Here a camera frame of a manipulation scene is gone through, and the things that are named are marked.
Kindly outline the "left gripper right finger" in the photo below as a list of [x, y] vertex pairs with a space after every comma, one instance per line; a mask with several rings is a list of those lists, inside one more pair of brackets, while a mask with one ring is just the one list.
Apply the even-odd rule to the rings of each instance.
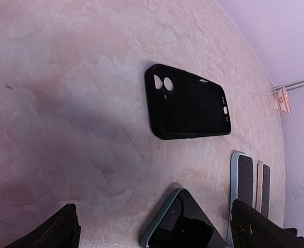
[[231, 214], [233, 247], [304, 247], [304, 237], [297, 235], [296, 228], [277, 226], [244, 201], [236, 199]]

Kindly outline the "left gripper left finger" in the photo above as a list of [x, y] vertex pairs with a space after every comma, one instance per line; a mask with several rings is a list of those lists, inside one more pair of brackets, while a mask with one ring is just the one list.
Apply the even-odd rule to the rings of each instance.
[[11, 247], [79, 247], [81, 226], [75, 204], [66, 204]]

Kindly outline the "pink phone case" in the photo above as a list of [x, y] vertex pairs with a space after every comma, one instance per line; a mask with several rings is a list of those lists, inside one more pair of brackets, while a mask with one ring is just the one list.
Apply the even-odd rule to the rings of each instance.
[[258, 162], [257, 166], [257, 194], [255, 201], [255, 209], [261, 213], [261, 203], [262, 203], [262, 181], [263, 181], [263, 164], [262, 161]]

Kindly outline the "light blue phone case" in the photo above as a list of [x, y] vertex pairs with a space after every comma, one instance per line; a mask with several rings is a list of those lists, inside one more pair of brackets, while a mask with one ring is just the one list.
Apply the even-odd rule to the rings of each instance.
[[231, 186], [230, 186], [230, 208], [229, 208], [229, 223], [228, 223], [228, 232], [227, 232], [227, 246], [234, 247], [232, 230], [231, 230], [231, 221], [232, 221], [232, 206], [233, 202], [238, 199], [238, 157], [244, 155], [250, 157], [244, 153], [235, 152], [231, 155]]

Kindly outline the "teal-edged phone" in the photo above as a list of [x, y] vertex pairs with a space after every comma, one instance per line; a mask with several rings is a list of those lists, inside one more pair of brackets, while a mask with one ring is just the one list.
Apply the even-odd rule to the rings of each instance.
[[187, 189], [176, 188], [143, 233], [141, 247], [226, 247]]

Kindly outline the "black phone case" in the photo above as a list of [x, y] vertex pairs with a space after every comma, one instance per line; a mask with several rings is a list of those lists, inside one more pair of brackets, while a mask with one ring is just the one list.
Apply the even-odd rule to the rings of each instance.
[[154, 64], [145, 72], [150, 127], [162, 140], [224, 136], [231, 120], [223, 88], [190, 72]]

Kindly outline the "purple phone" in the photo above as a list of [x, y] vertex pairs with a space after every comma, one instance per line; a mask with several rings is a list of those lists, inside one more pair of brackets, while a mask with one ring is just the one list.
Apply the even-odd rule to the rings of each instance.
[[268, 218], [268, 214], [269, 214], [269, 194], [270, 194], [270, 167], [266, 164], [263, 164], [261, 214], [266, 218]]

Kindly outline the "blue-edged phone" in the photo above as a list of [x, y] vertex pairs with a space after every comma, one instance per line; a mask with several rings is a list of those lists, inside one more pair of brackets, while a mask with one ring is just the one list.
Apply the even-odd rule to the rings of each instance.
[[244, 155], [238, 157], [238, 199], [252, 207], [253, 160]]

